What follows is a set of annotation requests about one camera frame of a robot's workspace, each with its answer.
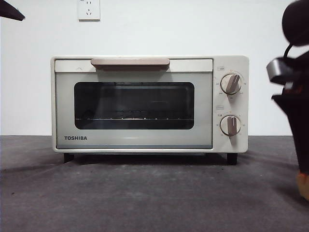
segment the glass window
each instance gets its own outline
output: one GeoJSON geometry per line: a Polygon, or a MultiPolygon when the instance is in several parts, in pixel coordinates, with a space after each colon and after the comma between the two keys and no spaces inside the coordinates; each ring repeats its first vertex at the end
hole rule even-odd
{"type": "Polygon", "coordinates": [[[194,125],[189,82],[79,82],[75,126],[81,130],[188,130],[194,125]]]}

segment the black foot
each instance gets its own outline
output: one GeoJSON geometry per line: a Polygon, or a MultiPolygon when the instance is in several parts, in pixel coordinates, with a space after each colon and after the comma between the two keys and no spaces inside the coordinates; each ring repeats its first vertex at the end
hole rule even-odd
{"type": "Polygon", "coordinates": [[[237,155],[238,153],[228,153],[227,154],[227,164],[236,165],[237,164],[237,155]]]}
{"type": "Polygon", "coordinates": [[[70,153],[63,153],[63,163],[67,163],[74,159],[74,155],[70,153]]]}

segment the toaster oven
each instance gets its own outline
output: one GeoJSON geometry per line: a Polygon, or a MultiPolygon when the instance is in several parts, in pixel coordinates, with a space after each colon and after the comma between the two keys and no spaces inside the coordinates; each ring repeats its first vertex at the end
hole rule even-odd
{"type": "Polygon", "coordinates": [[[248,148],[244,56],[54,57],[52,138],[74,153],[237,153],[248,148]]]}

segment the wall outlet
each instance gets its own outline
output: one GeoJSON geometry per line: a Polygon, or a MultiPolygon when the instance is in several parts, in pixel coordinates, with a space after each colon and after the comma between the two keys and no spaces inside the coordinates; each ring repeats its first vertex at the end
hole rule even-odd
{"type": "Polygon", "coordinates": [[[79,20],[100,20],[100,0],[77,0],[79,20]]]}

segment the timer knob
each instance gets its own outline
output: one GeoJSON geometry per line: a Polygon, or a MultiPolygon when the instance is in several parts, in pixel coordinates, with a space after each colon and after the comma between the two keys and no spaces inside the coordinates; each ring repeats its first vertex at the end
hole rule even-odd
{"type": "Polygon", "coordinates": [[[234,136],[240,131],[240,120],[233,116],[225,116],[220,122],[222,132],[228,136],[234,136]]]}
{"type": "Polygon", "coordinates": [[[241,78],[238,74],[228,74],[221,80],[221,89],[226,94],[237,93],[241,88],[241,78]]]}

